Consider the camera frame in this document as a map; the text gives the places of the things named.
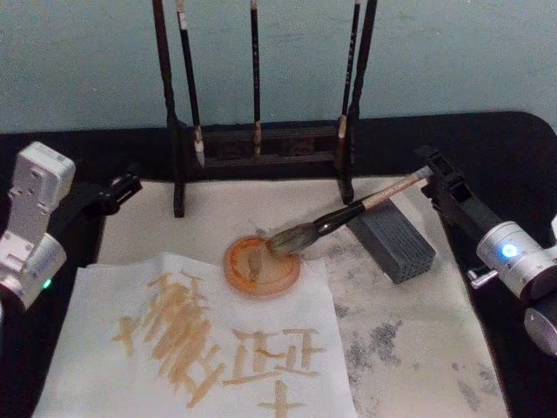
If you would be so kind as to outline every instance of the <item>gray ink stone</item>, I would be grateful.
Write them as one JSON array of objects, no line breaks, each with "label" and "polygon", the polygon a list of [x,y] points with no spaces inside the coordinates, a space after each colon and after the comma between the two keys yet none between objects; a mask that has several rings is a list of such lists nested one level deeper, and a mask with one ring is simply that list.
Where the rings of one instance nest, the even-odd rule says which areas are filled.
[{"label": "gray ink stone", "polygon": [[499,383],[497,382],[497,377],[492,369],[487,367],[485,364],[480,363],[480,377],[484,380],[484,384],[481,386],[480,390],[484,394],[490,394],[491,396],[499,396]]},{"label": "gray ink stone", "polygon": [[372,352],[376,352],[381,361],[385,364],[393,366],[398,366],[400,364],[399,356],[394,353],[394,339],[401,325],[401,320],[396,324],[384,322],[380,327],[374,328],[370,333],[370,349]]},{"label": "gray ink stone", "polygon": [[466,384],[464,381],[457,381],[459,385],[459,391],[464,396],[468,407],[472,409],[473,412],[477,412],[480,409],[481,399],[472,389],[472,387]]},{"label": "gray ink stone", "polygon": [[[390,199],[347,225],[396,284],[425,273],[432,266],[435,250]],[[351,246],[346,251],[355,255],[362,246]]]},{"label": "gray ink stone", "polygon": [[342,305],[335,303],[334,304],[334,312],[337,314],[337,318],[342,319],[345,316],[348,315],[348,312],[350,312],[350,308],[349,307],[343,307]]}]

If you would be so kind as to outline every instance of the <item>blue wall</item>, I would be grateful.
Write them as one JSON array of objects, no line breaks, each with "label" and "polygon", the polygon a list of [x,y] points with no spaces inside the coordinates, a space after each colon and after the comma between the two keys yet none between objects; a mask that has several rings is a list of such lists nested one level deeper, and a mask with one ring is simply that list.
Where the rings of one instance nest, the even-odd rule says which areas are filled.
[{"label": "blue wall", "polygon": [[[164,1],[178,115],[185,70]],[[339,115],[352,0],[259,0],[262,119]],[[252,120],[249,0],[186,2],[202,123]],[[0,131],[160,126],[150,0],[0,0]],[[363,117],[524,110],[557,125],[551,0],[379,0]]]}]

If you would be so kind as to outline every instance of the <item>blue led light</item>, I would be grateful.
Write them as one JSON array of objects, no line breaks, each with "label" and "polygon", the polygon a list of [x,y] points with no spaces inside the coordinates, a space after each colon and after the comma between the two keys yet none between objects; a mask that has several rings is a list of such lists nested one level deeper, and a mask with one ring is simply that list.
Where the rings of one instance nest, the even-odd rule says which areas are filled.
[{"label": "blue led light", "polygon": [[519,254],[519,250],[513,244],[505,244],[501,249],[501,254],[503,254],[503,257],[505,258],[511,259]]}]

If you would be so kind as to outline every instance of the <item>hanging brush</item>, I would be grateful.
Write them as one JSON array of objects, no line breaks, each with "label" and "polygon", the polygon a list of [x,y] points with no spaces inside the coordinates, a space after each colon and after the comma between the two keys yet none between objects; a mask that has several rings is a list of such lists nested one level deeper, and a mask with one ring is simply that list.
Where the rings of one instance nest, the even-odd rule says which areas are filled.
[{"label": "hanging brush", "polygon": [[182,52],[184,53],[185,75],[188,80],[188,90],[190,92],[191,118],[195,129],[195,152],[198,156],[199,164],[205,166],[205,153],[203,145],[203,134],[201,133],[201,123],[199,122],[198,94],[195,88],[195,78],[193,77],[193,64],[191,63],[190,37],[188,35],[188,23],[185,20],[184,0],[176,0],[176,10],[178,13],[178,23],[180,25],[180,38],[182,40]]},{"label": "hanging brush", "polygon": [[180,131],[174,90],[172,89],[171,56],[168,51],[166,25],[164,24],[163,0],[152,0],[155,33],[157,35],[158,63],[163,79],[164,103],[166,105],[166,127],[171,134],[172,167],[174,171],[174,216],[183,218],[185,214],[185,161],[188,160],[188,149],[184,144]]},{"label": "hanging brush", "polygon": [[267,240],[267,248],[276,257],[297,253],[313,244],[319,238],[340,228],[361,213],[377,206],[379,203],[389,199],[398,192],[402,192],[411,185],[415,185],[422,179],[428,179],[431,176],[433,176],[431,169],[427,166],[423,167],[393,185],[367,198],[353,202],[343,209],[328,213],[313,222],[300,224],[282,233],[278,233]]},{"label": "hanging brush", "polygon": [[253,57],[253,144],[255,158],[261,157],[261,104],[259,96],[258,0],[251,0]]},{"label": "hanging brush", "polygon": [[342,112],[339,119],[339,145],[335,158],[335,166],[339,169],[342,165],[341,156],[346,136],[346,114],[348,113],[348,100],[350,99],[350,84],[352,83],[352,69],[354,67],[354,53],[356,51],[356,37],[358,36],[359,8],[362,0],[354,3],[352,15],[352,31],[350,32],[350,45],[348,47],[348,64],[346,65],[345,94],[342,100]]}]

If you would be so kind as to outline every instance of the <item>calligraphy brush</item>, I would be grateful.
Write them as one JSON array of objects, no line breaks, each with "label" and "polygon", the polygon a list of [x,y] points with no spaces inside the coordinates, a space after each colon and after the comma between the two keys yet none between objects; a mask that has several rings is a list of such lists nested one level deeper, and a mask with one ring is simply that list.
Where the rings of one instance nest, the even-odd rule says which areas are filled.
[{"label": "calligraphy brush", "polygon": [[319,238],[340,228],[345,223],[354,219],[361,213],[377,206],[379,203],[389,199],[398,192],[402,192],[411,185],[422,179],[433,175],[427,166],[419,169],[408,177],[397,181],[379,192],[372,194],[362,200],[358,200],[335,212],[328,213],[313,222],[297,225],[267,240],[266,245],[269,252],[276,257],[297,253],[307,248]]},{"label": "calligraphy brush", "polygon": [[195,129],[195,152],[201,166],[205,166],[205,154],[203,146],[203,135],[201,133],[201,123],[199,122],[198,94],[195,88],[195,78],[193,77],[193,64],[191,62],[190,37],[188,35],[188,23],[185,20],[184,0],[176,0],[176,10],[178,13],[178,23],[180,25],[180,38],[182,40],[182,52],[184,53],[185,75],[188,80],[188,91],[190,92],[191,118]]},{"label": "calligraphy brush", "polygon": [[377,11],[378,0],[367,0],[362,35],[359,40],[358,62],[356,63],[356,75],[352,88],[352,102],[348,106],[346,114],[346,135],[342,140],[342,146],[337,148],[335,154],[335,168],[340,172],[341,191],[345,202],[351,201],[354,195],[352,189],[351,167],[352,167],[352,145],[355,127],[359,121],[359,101],[362,97],[364,77],[366,74],[367,60],[372,45],[373,25]]},{"label": "calligraphy brush", "polygon": [[180,131],[178,117],[176,116],[176,105],[174,103],[174,90],[172,89],[171,57],[168,51],[168,39],[166,37],[166,25],[164,24],[163,0],[152,0],[153,16],[155,19],[155,33],[157,35],[158,63],[160,74],[163,79],[164,104],[166,105],[166,126],[171,134],[172,159],[174,171],[174,216],[184,217],[184,193],[185,193],[185,167],[188,159],[188,149],[184,146],[182,133]]},{"label": "calligraphy brush", "polygon": [[354,53],[356,51],[356,37],[358,36],[358,22],[359,22],[359,8],[361,0],[356,0],[354,3],[354,12],[352,15],[352,31],[350,33],[350,45],[348,47],[348,64],[346,65],[346,78],[345,78],[345,94],[342,100],[342,112],[339,119],[339,145],[337,151],[337,158],[335,165],[337,168],[341,166],[341,150],[344,147],[346,136],[346,114],[348,113],[348,100],[350,99],[350,84],[352,82],[352,69],[354,66]]},{"label": "calligraphy brush", "polygon": [[261,104],[259,96],[259,30],[258,0],[251,0],[252,14],[252,58],[253,58],[253,144],[255,158],[261,156]]}]

